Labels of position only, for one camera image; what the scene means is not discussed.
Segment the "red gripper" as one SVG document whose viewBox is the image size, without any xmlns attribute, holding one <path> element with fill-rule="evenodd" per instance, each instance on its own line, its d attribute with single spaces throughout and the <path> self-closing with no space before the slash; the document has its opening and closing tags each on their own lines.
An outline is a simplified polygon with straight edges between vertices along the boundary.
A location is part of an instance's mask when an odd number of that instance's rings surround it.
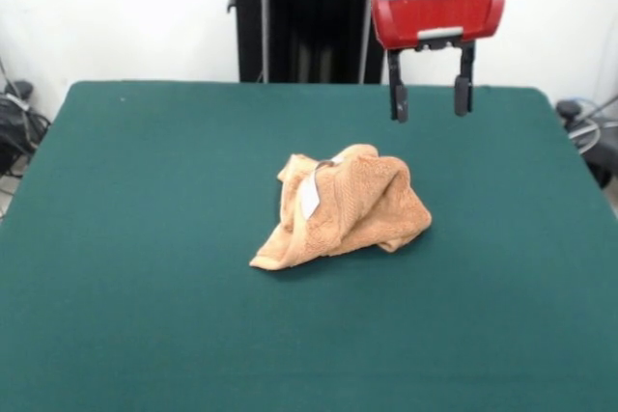
<svg viewBox="0 0 618 412">
<path fill-rule="evenodd" d="M 454 84 L 455 114 L 472 111 L 473 66 L 476 43 L 495 34 L 505 0 L 371 0 L 378 42 L 387 50 L 391 120 L 408 120 L 407 86 L 401 77 L 401 49 L 425 43 L 457 41 L 461 46 L 460 73 Z"/>
</svg>

